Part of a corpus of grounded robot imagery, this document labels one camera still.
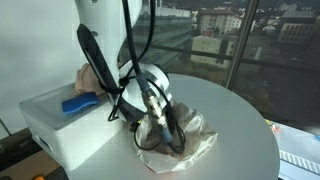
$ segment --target white table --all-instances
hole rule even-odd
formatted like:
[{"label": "white table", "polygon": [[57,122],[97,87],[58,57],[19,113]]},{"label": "white table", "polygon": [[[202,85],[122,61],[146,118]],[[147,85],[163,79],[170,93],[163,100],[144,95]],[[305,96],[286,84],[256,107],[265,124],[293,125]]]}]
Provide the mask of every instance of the white table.
[{"label": "white table", "polygon": [[78,169],[70,179],[277,179],[277,141],[264,118],[235,93],[209,81],[170,74],[173,97],[198,109],[218,132],[213,148],[185,171],[155,174],[136,156],[133,137],[122,129]]}]

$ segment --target plastic bag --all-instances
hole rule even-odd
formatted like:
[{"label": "plastic bag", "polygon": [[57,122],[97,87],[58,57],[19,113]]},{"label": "plastic bag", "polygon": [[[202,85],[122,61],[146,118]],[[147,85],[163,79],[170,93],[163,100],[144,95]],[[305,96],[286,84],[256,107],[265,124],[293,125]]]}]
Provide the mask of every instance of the plastic bag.
[{"label": "plastic bag", "polygon": [[[199,111],[176,102],[172,103],[172,108],[186,137],[183,154],[173,152],[166,144],[161,144],[150,151],[144,151],[133,143],[140,160],[156,173],[180,171],[191,167],[217,141],[218,134],[210,127]],[[160,141],[159,133],[153,127],[147,115],[138,127],[136,137],[138,144],[142,147],[151,147]],[[180,145],[176,131],[174,132],[173,142]]]}]

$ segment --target white box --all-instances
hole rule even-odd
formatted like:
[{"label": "white box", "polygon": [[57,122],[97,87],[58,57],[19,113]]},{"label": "white box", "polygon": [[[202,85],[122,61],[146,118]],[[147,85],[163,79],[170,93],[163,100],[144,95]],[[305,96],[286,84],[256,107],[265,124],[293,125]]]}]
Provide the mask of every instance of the white box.
[{"label": "white box", "polygon": [[62,102],[76,96],[70,84],[20,103],[32,138],[66,170],[79,167],[125,124],[108,122],[112,107],[105,94],[98,105],[64,114]]}]

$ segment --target round white table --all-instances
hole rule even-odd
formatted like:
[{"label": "round white table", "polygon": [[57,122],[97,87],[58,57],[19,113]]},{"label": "round white table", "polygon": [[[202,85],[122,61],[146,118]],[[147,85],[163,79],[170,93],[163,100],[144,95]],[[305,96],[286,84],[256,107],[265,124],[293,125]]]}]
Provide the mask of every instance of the round white table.
[{"label": "round white table", "polygon": [[125,127],[79,168],[67,171],[69,179],[278,179],[277,141],[254,107],[209,81],[176,74],[169,78],[174,99],[199,110],[218,132],[216,144],[191,168],[156,174],[136,156]]}]

